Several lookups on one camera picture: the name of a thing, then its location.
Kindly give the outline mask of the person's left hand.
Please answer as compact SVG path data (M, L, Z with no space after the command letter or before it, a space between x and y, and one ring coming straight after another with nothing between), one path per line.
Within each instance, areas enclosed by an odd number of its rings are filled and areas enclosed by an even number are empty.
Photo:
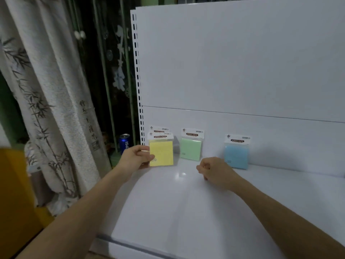
M136 161L136 155L150 154L150 147L145 145L136 145L126 149L115 170L125 178L129 178L134 172L149 168L150 163L139 163Z

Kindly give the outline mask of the person's right hand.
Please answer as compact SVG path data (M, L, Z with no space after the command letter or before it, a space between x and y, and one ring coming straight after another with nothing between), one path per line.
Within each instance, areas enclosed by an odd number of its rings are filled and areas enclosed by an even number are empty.
M234 191L240 176L221 158L213 158L209 182L226 190Z

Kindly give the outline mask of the person's right forearm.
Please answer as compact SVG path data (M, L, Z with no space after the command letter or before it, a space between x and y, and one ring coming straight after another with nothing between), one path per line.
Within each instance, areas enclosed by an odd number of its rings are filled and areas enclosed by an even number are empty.
M229 189L252 210L288 259L345 259L345 247L239 177Z

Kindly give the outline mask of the person's left forearm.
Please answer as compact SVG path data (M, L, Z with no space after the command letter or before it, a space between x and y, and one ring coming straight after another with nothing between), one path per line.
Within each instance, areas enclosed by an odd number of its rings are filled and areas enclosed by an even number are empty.
M84 259L115 195L136 170L117 165L15 259Z

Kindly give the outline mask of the green sticky note packet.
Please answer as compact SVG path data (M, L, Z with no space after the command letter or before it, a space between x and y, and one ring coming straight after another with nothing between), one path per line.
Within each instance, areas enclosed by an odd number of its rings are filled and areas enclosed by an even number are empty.
M201 129L182 128L180 146L180 158L200 161L202 144L205 132Z

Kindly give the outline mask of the blue soda can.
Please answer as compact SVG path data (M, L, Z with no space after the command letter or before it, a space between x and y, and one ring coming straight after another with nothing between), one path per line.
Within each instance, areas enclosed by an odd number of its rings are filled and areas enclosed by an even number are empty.
M119 136L119 148L120 154L122 155L123 152L132 147L132 139L130 134L122 134Z

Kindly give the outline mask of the blue sticky note packet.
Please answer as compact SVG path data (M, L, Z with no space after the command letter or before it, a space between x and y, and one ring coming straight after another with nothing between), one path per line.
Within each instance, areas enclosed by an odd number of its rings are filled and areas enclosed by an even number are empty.
M250 136L227 134L225 136L224 160L232 168L247 170Z

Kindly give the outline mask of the dark floral patterned screen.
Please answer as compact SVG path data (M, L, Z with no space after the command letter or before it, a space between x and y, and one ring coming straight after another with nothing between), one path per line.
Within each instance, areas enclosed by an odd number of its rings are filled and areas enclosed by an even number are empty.
M120 158L119 136L140 140L130 10L141 0L64 0L77 40L97 120L111 162Z

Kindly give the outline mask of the white metal shelf unit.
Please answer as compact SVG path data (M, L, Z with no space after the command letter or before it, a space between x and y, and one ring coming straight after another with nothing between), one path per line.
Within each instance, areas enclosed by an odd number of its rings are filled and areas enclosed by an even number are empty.
M201 157L249 143L236 170L345 246L345 0L244 0L131 10L140 139L203 131ZM91 251L117 259L283 259L197 161L135 174Z

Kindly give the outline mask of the white bamboo print curtain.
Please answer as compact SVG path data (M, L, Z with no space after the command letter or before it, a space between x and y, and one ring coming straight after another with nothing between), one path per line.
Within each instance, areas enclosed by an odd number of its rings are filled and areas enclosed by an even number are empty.
M0 0L0 69L24 120L28 172L56 217L111 169L66 0Z

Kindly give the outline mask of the yellow wooden cabinet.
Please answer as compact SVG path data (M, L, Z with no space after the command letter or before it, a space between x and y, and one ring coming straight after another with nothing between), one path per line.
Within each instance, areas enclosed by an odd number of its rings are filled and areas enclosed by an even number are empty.
M24 152L0 148L0 259L11 259L54 217L34 205Z

